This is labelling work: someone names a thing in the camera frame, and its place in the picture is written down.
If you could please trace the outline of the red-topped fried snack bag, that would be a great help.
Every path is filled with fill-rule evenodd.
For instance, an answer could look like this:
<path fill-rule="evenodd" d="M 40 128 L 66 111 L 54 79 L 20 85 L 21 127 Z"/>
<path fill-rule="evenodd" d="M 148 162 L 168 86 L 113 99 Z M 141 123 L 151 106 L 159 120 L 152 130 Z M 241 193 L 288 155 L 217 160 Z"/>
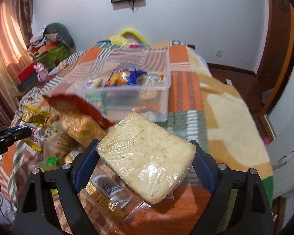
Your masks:
<path fill-rule="evenodd" d="M 59 112 L 63 131 L 80 145 L 87 147 L 94 139 L 103 139 L 113 123 L 74 94 L 44 94 L 45 101 Z"/>

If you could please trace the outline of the pale cracker block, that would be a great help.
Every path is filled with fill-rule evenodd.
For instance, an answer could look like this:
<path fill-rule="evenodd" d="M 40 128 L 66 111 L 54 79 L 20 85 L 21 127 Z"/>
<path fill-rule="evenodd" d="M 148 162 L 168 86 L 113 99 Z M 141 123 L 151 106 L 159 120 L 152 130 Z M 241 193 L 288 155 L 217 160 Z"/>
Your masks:
<path fill-rule="evenodd" d="M 96 151 L 128 187 L 149 204 L 157 204 L 183 180 L 196 146 L 131 112 Z"/>

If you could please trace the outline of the yellow foil snack packet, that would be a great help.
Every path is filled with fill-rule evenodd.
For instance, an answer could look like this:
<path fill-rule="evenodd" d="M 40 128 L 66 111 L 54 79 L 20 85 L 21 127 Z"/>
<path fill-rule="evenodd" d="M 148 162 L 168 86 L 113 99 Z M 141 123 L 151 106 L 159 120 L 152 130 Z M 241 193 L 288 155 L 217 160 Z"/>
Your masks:
<path fill-rule="evenodd" d="M 43 150 L 44 132 L 46 128 L 59 118 L 56 110 L 41 110 L 29 103 L 23 108 L 22 120 L 19 124 L 20 128 L 29 128 L 30 136 L 22 139 L 33 150 L 41 152 Z"/>

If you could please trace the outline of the red gift box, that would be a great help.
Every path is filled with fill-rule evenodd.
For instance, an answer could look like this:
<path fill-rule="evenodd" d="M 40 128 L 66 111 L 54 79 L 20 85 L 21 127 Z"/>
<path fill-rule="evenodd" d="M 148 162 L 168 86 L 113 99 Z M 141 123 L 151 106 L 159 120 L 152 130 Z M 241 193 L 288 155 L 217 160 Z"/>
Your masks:
<path fill-rule="evenodd" d="M 32 84 L 37 83 L 36 62 L 22 70 L 14 78 L 14 83 L 20 92 L 27 90 Z"/>

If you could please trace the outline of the barcode clear snack packet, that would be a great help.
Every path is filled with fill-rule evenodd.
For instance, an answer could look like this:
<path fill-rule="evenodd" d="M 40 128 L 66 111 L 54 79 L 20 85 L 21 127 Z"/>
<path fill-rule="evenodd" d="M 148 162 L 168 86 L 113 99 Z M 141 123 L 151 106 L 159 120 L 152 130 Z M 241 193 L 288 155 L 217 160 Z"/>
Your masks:
<path fill-rule="evenodd" d="M 146 213 L 150 205 L 109 170 L 96 167 L 83 190 L 108 219 L 129 224 Z"/>

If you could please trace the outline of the pink plush toy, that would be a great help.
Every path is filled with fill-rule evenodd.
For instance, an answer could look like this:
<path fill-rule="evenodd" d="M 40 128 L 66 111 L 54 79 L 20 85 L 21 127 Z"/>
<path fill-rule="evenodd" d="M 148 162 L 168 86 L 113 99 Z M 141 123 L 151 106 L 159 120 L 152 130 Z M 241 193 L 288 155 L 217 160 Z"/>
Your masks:
<path fill-rule="evenodd" d="M 44 82 L 49 74 L 48 70 L 40 62 L 33 66 L 37 72 L 37 79 L 39 82 Z"/>

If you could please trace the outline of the white sticker cabinet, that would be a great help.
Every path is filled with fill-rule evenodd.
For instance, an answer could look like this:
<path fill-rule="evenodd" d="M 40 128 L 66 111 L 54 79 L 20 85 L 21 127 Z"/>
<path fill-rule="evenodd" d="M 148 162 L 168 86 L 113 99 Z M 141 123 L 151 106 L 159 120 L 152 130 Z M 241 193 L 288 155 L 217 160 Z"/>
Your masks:
<path fill-rule="evenodd" d="M 267 146 L 273 169 L 273 198 L 294 190 L 294 67 L 281 98 L 269 114 L 275 139 Z"/>

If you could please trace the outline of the green box clutter pile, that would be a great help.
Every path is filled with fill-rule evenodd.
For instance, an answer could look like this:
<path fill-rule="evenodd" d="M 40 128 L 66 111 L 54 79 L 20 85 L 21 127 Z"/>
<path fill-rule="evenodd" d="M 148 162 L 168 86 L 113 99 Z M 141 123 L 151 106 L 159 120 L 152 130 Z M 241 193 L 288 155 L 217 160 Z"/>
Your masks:
<path fill-rule="evenodd" d="M 26 45 L 35 63 L 42 63 L 50 71 L 76 52 L 69 30 L 61 23 L 50 23 Z"/>

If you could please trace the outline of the patchwork orange green blanket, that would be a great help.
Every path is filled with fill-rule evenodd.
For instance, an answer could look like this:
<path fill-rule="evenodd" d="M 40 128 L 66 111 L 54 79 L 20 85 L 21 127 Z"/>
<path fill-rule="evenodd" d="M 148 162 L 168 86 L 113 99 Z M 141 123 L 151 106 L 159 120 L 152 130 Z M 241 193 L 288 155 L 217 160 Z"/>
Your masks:
<path fill-rule="evenodd" d="M 180 137 L 197 140 L 205 152 L 231 169 L 256 168 L 268 198 L 273 194 L 273 171 L 269 156 L 250 111 L 234 87 L 215 79 L 203 58 L 177 40 L 150 47 L 130 48 L 98 43 L 87 51 L 65 60 L 65 68 L 39 92 L 31 92 L 25 101 L 46 108 L 43 95 L 49 93 L 80 65 L 93 72 L 112 69 L 111 58 L 130 56 L 135 65 L 161 69 L 168 65 L 172 84 L 169 114 L 162 126 Z M 92 223 L 100 234 L 188 234 L 205 209 L 210 195 L 199 184 L 194 171 L 174 191 L 174 199 L 164 200 L 134 214 L 130 224 L 113 222 L 82 196 Z"/>

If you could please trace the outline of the pink orange curtain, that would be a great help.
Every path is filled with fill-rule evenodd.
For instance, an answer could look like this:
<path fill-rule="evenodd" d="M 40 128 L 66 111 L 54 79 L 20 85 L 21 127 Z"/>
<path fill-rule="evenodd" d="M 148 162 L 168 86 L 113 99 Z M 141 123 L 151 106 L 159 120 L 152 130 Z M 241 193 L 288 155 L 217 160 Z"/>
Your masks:
<path fill-rule="evenodd" d="M 0 0 L 0 127 L 18 109 L 14 78 L 32 62 L 26 45 L 32 37 L 33 0 Z"/>

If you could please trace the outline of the clear plastic storage bin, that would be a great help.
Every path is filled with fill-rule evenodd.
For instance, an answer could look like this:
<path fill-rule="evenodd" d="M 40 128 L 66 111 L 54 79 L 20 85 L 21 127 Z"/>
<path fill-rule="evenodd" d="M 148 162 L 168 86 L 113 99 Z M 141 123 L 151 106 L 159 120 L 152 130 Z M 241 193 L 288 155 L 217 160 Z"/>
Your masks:
<path fill-rule="evenodd" d="M 91 48 L 44 98 L 58 111 L 99 111 L 109 121 L 136 112 L 164 122 L 172 85 L 169 65 L 167 48 Z"/>

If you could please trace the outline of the blue chips packet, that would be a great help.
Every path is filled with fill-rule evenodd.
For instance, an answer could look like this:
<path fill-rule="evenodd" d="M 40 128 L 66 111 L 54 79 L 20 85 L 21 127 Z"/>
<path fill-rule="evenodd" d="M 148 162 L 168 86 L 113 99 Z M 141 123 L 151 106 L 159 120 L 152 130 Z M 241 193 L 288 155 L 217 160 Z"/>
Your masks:
<path fill-rule="evenodd" d="M 114 69 L 105 83 L 105 87 L 137 85 L 138 78 L 147 74 L 137 68 Z"/>

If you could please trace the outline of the brown wooden wardrobe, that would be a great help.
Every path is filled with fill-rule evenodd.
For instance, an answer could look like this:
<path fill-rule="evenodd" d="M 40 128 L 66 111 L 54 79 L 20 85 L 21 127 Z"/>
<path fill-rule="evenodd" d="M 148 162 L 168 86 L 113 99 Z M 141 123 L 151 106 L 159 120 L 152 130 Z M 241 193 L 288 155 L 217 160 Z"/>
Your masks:
<path fill-rule="evenodd" d="M 276 134 L 269 114 L 281 98 L 294 67 L 294 6 L 289 0 L 268 0 L 266 43 L 257 72 L 262 91 L 271 91 L 259 120 L 272 141 Z"/>

